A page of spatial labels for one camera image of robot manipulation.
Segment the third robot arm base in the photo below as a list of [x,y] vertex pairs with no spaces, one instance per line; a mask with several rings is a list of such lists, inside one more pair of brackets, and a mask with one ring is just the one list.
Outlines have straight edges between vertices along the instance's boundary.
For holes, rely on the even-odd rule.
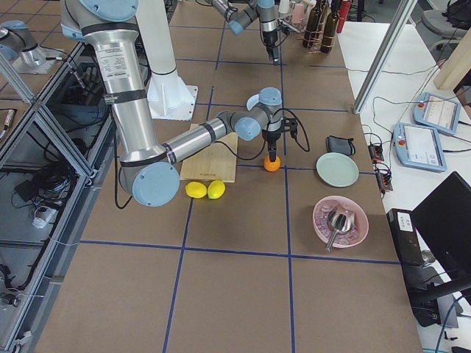
[[48,53],[48,49],[39,46],[23,21],[1,23],[1,54],[13,61],[18,73],[47,74],[55,63],[55,58],[48,60]]

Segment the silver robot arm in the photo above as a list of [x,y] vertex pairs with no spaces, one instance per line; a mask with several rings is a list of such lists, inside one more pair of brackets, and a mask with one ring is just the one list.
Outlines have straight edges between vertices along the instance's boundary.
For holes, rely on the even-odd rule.
[[280,47],[283,41],[294,31],[294,27],[284,21],[275,9],[275,1],[247,1],[247,6],[239,10],[231,1],[205,1],[214,7],[228,23],[234,35],[240,35],[253,22],[259,22],[261,42],[269,59],[274,65],[280,65]]
[[93,47],[124,148],[116,177],[140,204],[159,207],[180,186],[175,165],[230,133],[245,141],[262,137],[276,158],[276,143],[297,121],[283,115],[277,88],[264,88],[243,112],[224,111],[165,143],[157,140],[156,118],[189,119],[196,87],[177,73],[169,21],[162,1],[63,1],[63,34]]

